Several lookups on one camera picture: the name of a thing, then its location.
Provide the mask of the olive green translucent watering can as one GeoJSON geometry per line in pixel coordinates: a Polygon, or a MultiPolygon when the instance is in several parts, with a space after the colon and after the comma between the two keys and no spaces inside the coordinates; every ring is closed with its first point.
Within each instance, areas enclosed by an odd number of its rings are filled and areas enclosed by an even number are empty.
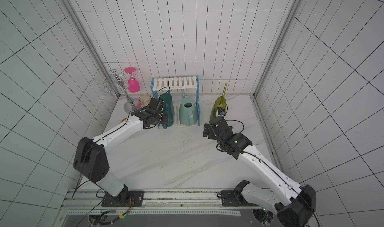
{"type": "Polygon", "coordinates": [[[219,97],[216,99],[216,101],[215,101],[215,103],[214,103],[214,105],[213,105],[213,108],[212,108],[212,110],[211,110],[211,115],[210,115],[210,119],[211,119],[211,120],[214,119],[214,118],[216,118],[216,117],[218,117],[218,116],[217,116],[217,108],[218,108],[218,107],[225,108],[226,111],[228,112],[227,100],[226,100],[226,98],[225,98],[226,92],[227,92],[227,84],[225,84],[225,86],[224,86],[224,90],[223,90],[222,95],[219,96],[219,97]]]}

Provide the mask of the amber translucent plastic cup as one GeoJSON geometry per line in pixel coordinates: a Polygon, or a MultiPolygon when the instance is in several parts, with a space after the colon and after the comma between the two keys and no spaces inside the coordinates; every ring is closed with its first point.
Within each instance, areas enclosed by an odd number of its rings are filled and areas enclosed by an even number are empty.
{"type": "Polygon", "coordinates": [[[139,102],[141,104],[140,108],[148,106],[150,101],[151,101],[151,99],[152,99],[152,96],[150,94],[148,94],[148,93],[140,95],[139,96],[139,102]]]}

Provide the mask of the aluminium mounting rail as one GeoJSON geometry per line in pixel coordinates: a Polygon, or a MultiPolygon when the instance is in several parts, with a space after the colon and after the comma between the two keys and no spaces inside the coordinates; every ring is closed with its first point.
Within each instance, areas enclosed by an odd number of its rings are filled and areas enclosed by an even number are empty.
{"type": "Polygon", "coordinates": [[[92,189],[83,189],[76,192],[69,191],[62,210],[73,215],[109,215],[125,216],[128,214],[208,214],[240,216],[242,210],[256,210],[269,214],[268,210],[254,204],[241,207],[223,207],[222,201],[217,197],[220,189],[153,189],[144,190],[144,199],[141,207],[106,208],[102,207],[105,193],[92,189]]]}

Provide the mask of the chrome glass holder stand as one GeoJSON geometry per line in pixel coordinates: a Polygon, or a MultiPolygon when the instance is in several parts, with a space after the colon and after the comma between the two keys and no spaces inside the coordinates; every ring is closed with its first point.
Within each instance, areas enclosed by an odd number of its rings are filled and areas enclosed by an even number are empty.
{"type": "Polygon", "coordinates": [[[129,84],[125,81],[125,74],[123,71],[119,71],[117,69],[112,69],[109,71],[108,77],[100,77],[98,80],[98,84],[103,86],[103,92],[105,95],[111,94],[114,97],[117,97],[117,94],[112,89],[112,84],[117,86],[117,89],[121,92],[121,94],[126,98],[126,102],[124,103],[124,111],[129,114],[130,112],[134,112],[138,108],[142,106],[138,98],[133,98],[128,94],[129,84]]]}

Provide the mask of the pink upside-down wine glass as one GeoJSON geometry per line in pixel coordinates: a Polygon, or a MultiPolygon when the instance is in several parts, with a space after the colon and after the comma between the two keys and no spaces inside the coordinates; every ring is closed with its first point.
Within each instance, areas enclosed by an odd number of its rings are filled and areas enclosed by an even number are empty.
{"type": "Polygon", "coordinates": [[[128,90],[131,93],[137,93],[141,90],[139,81],[137,80],[136,69],[134,67],[128,67],[124,69],[125,73],[129,75],[128,90]]]}

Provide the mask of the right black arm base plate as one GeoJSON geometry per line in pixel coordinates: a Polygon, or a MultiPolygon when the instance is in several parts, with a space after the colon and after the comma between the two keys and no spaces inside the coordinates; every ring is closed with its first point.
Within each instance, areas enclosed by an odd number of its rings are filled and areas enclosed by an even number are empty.
{"type": "Polygon", "coordinates": [[[242,194],[235,190],[221,191],[217,197],[221,199],[223,207],[241,207],[249,204],[242,194]]]}

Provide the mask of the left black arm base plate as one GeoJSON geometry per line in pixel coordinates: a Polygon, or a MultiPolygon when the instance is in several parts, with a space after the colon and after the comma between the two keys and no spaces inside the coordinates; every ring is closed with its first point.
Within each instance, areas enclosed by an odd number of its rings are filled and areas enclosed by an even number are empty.
{"type": "Polygon", "coordinates": [[[105,193],[101,205],[106,208],[141,207],[144,194],[144,191],[123,191],[119,196],[113,197],[105,193]]]}

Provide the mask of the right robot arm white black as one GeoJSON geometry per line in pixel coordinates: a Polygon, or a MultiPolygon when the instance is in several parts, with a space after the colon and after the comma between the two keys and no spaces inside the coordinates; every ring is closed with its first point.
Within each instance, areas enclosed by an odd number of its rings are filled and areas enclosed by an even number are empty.
{"type": "Polygon", "coordinates": [[[217,150],[233,156],[256,172],[270,190],[263,190],[249,181],[240,182],[235,191],[238,201],[258,205],[275,214],[285,227],[306,227],[315,217],[316,191],[301,186],[266,159],[242,133],[234,133],[223,117],[204,125],[203,136],[217,141],[217,150]]]}

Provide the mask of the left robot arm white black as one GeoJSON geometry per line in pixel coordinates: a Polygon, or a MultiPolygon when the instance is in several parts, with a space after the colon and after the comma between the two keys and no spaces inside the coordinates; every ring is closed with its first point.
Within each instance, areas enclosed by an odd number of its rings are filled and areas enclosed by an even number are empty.
{"type": "Polygon", "coordinates": [[[167,122],[166,106],[164,101],[151,98],[149,105],[130,112],[116,127],[93,138],[82,138],[78,142],[74,169],[104,190],[107,198],[119,205],[127,204],[129,189],[110,170],[108,155],[133,134],[167,122]]]}

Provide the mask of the dark teal watering can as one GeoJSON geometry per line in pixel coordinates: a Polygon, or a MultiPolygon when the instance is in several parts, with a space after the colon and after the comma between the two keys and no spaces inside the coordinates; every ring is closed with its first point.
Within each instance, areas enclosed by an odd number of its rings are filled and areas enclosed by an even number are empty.
{"type": "Polygon", "coordinates": [[[161,126],[163,129],[171,127],[174,123],[174,104],[171,91],[168,90],[166,93],[160,95],[159,100],[164,102],[163,107],[163,120],[161,126]]]}

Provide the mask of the mint green watering can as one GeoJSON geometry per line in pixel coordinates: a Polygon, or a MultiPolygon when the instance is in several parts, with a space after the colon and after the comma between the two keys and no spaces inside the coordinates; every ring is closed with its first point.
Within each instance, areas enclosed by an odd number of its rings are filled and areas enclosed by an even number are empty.
{"type": "Polygon", "coordinates": [[[186,96],[182,89],[182,101],[179,109],[179,120],[184,126],[193,126],[198,122],[198,110],[195,102],[186,96]]]}

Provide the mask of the white blue two-tier shelf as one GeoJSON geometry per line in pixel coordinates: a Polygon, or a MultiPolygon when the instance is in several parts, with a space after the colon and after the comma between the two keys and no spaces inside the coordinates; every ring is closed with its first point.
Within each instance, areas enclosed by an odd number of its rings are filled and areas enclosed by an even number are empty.
{"type": "Polygon", "coordinates": [[[151,83],[151,91],[154,98],[159,98],[161,94],[166,93],[168,90],[171,91],[174,104],[174,123],[171,127],[189,127],[184,126],[180,123],[179,120],[179,109],[181,105],[182,89],[195,89],[196,90],[196,100],[194,101],[198,110],[198,122],[193,125],[200,125],[200,104],[199,104],[199,79],[198,76],[188,76],[188,77],[174,77],[174,78],[153,78],[151,83]]]}

